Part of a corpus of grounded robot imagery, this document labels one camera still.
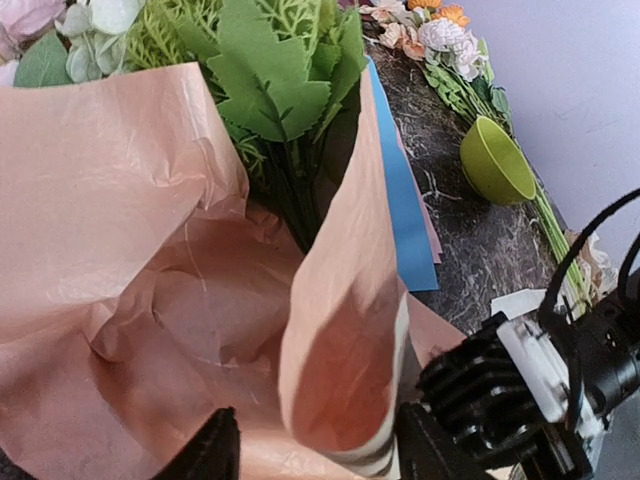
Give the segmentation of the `green leafy fake flower bunch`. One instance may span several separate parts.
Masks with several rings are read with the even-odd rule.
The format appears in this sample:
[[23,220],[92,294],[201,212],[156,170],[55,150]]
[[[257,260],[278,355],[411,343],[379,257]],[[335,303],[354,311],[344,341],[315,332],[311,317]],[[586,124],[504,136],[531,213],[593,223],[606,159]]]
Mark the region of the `green leafy fake flower bunch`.
[[149,1],[127,55],[137,70],[195,62],[258,194],[308,251],[319,173],[358,114],[360,14],[337,1]]

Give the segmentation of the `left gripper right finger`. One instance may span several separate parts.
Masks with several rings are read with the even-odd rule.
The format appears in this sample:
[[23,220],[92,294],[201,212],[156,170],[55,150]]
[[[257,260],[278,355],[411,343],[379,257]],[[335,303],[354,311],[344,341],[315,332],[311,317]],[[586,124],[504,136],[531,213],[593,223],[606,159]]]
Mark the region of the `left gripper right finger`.
[[457,446],[419,403],[402,403],[397,412],[401,479],[486,480],[486,473]]

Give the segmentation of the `white rose fake flower stem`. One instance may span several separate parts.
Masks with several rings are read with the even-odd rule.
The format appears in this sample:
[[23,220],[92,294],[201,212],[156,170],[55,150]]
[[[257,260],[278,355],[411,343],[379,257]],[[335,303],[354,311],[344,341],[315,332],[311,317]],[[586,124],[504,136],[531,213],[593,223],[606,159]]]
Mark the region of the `white rose fake flower stem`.
[[65,11],[50,29],[21,45],[11,87],[78,84],[126,70],[127,36],[145,3],[65,2]]

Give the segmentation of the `brown twine ribbon bundle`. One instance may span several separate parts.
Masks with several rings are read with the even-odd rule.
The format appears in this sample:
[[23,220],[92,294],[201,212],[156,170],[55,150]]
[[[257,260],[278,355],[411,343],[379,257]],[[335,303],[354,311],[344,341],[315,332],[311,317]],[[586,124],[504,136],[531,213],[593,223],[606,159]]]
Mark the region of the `brown twine ribbon bundle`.
[[592,303],[599,302],[616,288],[619,275],[609,255],[599,248],[599,241],[599,235],[593,233],[576,259]]

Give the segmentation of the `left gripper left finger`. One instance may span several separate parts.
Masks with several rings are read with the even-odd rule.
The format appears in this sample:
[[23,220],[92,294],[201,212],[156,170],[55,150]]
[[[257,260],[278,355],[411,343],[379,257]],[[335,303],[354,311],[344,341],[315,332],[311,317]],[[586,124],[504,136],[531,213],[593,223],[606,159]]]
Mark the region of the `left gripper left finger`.
[[159,480],[238,480],[240,430],[233,407],[217,409],[159,472]]

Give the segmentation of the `right pile of fake flowers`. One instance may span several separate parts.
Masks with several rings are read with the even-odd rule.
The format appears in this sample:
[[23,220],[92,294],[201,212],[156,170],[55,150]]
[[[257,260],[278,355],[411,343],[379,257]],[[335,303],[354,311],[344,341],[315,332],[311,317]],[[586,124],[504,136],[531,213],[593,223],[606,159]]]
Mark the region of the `right pile of fake flowers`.
[[[469,129],[477,117],[485,116],[517,144],[507,95],[494,84],[488,46],[469,29],[471,20],[462,6],[442,1],[362,1],[358,10],[382,29],[377,42],[416,62],[441,101]],[[561,261],[569,243],[543,187],[536,177],[535,181],[531,202],[555,260]]]

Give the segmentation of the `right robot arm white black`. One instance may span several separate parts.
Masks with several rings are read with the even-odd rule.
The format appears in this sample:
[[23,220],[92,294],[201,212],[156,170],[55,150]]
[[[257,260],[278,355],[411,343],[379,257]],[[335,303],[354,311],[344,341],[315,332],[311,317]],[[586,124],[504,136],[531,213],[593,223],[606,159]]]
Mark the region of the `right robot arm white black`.
[[538,322],[568,367],[566,428],[578,430],[582,407],[609,415],[639,389],[639,240],[631,244],[614,290],[576,320],[554,311],[563,280],[589,237],[621,208],[639,198],[634,189],[601,211],[579,233],[548,285]]

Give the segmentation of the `beige pink wrapping paper sheet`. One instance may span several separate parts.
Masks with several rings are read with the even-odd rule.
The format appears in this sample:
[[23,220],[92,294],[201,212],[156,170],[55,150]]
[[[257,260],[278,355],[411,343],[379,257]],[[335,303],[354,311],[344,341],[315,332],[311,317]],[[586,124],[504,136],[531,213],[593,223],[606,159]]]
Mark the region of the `beige pink wrapping paper sheet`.
[[396,479],[413,297],[368,69],[307,254],[249,197],[195,64],[1,91],[1,448],[39,479],[148,479],[233,407],[244,479]]

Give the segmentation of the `blue wrapping paper sheet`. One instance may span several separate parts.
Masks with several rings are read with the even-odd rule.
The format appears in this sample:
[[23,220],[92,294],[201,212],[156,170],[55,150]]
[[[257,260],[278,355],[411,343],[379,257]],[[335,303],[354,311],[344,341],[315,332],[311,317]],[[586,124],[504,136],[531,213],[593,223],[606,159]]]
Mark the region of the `blue wrapping paper sheet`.
[[439,243],[373,61],[369,62],[398,273],[411,292],[439,289]]

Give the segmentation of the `lime green bowl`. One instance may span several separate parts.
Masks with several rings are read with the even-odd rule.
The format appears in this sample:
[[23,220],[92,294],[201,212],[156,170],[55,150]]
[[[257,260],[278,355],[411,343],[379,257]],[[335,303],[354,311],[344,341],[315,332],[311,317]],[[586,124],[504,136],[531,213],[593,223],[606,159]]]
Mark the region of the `lime green bowl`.
[[479,116],[460,145],[460,160],[471,187],[502,206],[532,201],[536,181],[524,154],[492,119]]

